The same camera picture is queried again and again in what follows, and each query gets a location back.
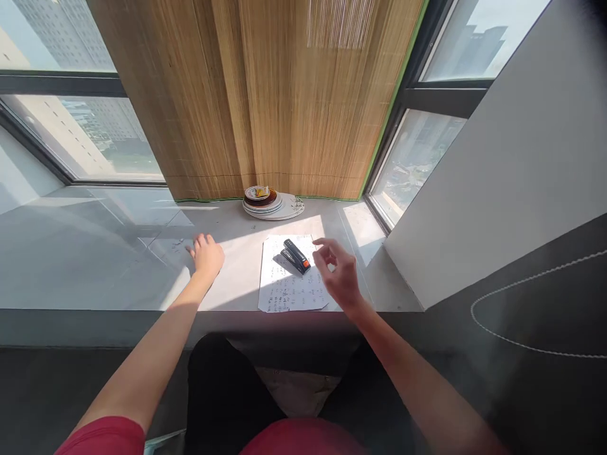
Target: cable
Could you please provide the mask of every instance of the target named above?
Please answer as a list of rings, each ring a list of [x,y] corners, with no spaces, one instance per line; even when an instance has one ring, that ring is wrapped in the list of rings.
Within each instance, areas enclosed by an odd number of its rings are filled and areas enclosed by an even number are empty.
[[[485,294],[484,296],[482,296],[482,297],[480,297],[480,298],[476,299],[476,300],[475,300],[475,301],[472,303],[472,305],[470,306],[470,315],[472,316],[472,319],[474,320],[474,322],[476,322],[476,324],[477,324],[477,325],[478,325],[478,326],[479,326],[481,329],[485,330],[486,332],[489,332],[491,335],[493,335],[493,336],[495,336],[495,337],[497,337],[497,338],[500,338],[500,339],[502,339],[502,340],[504,340],[504,341],[508,341],[509,343],[512,343],[512,344],[514,344],[514,345],[516,345],[516,346],[520,346],[521,348],[529,349],[530,351],[535,351],[535,352],[539,352],[539,353],[542,353],[542,354],[559,355],[559,356],[564,356],[564,357],[592,358],[592,359],[607,359],[607,355],[594,355],[594,354],[570,354],[570,353],[563,353],[563,352],[559,352],[559,351],[549,351],[549,350],[546,350],[546,349],[532,348],[531,346],[527,346],[526,344],[518,343],[518,342],[516,342],[516,341],[514,341],[514,340],[511,340],[511,339],[509,339],[509,338],[506,338],[505,336],[502,336],[502,335],[498,335],[497,333],[495,333],[495,332],[493,332],[493,331],[489,330],[487,327],[485,327],[484,325],[482,325],[482,324],[481,324],[481,323],[480,323],[480,322],[479,322],[479,321],[476,319],[476,316],[474,315],[474,307],[476,306],[476,304],[477,304],[478,302],[482,301],[482,300],[485,300],[485,299],[486,299],[487,297],[489,297],[489,296],[492,296],[492,295],[495,295],[495,294],[500,293],[500,292],[502,292],[502,291],[505,291],[506,289],[514,288],[515,286],[518,286],[519,284],[523,284],[523,283],[526,283],[526,282],[528,282],[528,281],[535,280],[536,278],[540,278],[540,277],[545,276],[545,275],[548,275],[548,274],[550,274],[550,273],[552,273],[552,272],[556,272],[557,270],[563,270],[563,269],[566,269],[567,267],[571,267],[572,265],[579,264],[579,263],[584,262],[584,261],[586,261],[586,260],[589,260],[589,259],[594,259],[594,258],[596,258],[596,257],[603,256],[603,255],[605,255],[605,254],[607,254],[607,250],[603,250],[603,251],[601,251],[601,252],[597,252],[597,253],[591,254],[591,255],[589,255],[589,256],[585,256],[585,257],[583,257],[583,258],[576,259],[576,260],[571,261],[571,262],[567,262],[566,264],[559,265],[558,267],[555,267],[555,268],[553,268],[553,269],[545,270],[544,272],[538,273],[537,275],[533,275],[533,276],[527,277],[527,278],[525,278],[525,279],[522,279],[522,280],[520,280],[520,281],[516,281],[516,282],[514,282],[514,283],[512,283],[512,284],[509,284],[509,285],[507,285],[507,286],[504,286],[503,288],[499,288],[499,289],[497,289],[497,290],[495,290],[495,291],[493,291],[493,292],[490,292],[490,293],[488,293],[488,294]]]

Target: sheet of paper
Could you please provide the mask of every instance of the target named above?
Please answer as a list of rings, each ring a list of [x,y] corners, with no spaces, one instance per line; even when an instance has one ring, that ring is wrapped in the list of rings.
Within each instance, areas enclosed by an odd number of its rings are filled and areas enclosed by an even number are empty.
[[[280,254],[285,248],[283,242],[291,239],[310,261],[312,268],[305,275]],[[295,310],[318,310],[333,299],[322,282],[312,252],[311,235],[270,235],[264,242],[261,260],[261,283],[259,288],[259,309],[266,313],[280,313]]]

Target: lap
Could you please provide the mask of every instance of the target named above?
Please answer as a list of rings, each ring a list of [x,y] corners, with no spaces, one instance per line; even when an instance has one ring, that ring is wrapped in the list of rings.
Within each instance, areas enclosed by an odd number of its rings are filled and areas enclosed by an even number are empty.
[[[204,336],[188,364],[186,453],[238,454],[285,418],[247,357],[219,334]]]
[[[413,453],[414,423],[365,340],[319,417],[349,431],[372,454]]]

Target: sleeve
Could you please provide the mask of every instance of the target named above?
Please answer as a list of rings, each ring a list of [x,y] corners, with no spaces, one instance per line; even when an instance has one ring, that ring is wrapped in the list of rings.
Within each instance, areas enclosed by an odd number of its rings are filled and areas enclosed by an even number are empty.
[[[67,438],[55,455],[141,455],[143,428],[126,417],[102,417]]]

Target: white plate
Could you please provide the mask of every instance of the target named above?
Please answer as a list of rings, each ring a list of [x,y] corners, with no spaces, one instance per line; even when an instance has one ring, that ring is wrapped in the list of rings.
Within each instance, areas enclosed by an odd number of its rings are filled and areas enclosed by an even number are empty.
[[[283,204],[281,202],[279,205],[275,206],[272,210],[265,210],[263,212],[256,211],[256,210],[251,210],[246,205],[244,205],[243,208],[245,209],[245,212],[248,213],[248,214],[265,216],[265,215],[271,215],[271,214],[279,211],[280,209],[283,208]]]
[[[263,207],[256,207],[255,205],[249,205],[245,202],[244,199],[242,200],[242,206],[245,208],[245,210],[247,212],[260,213],[260,214],[274,212],[281,207],[282,203],[283,203],[283,198],[280,195],[280,193],[276,194],[276,199],[274,199],[270,204],[264,205]]]
[[[249,209],[252,212],[268,212],[270,210],[275,209],[277,206],[281,205],[282,202],[283,202],[282,196],[280,195],[280,193],[277,193],[276,199],[274,199],[268,205],[260,205],[260,206],[250,205],[250,204],[247,204],[247,202],[244,199],[242,200],[242,205],[246,209]]]
[[[257,188],[260,188],[261,190],[264,190],[264,191],[267,189],[268,193],[264,196],[257,197],[257,196],[255,196],[255,190]],[[270,195],[270,192],[269,192],[269,188],[267,186],[249,186],[245,190],[245,196],[252,200],[263,200],[263,199],[267,198],[269,195]]]
[[[247,211],[249,215],[259,219],[265,219],[270,221],[280,221],[289,218],[296,217],[304,211],[304,203],[301,199],[296,196],[287,193],[279,193],[283,199],[282,207],[270,214],[259,214],[251,213]]]

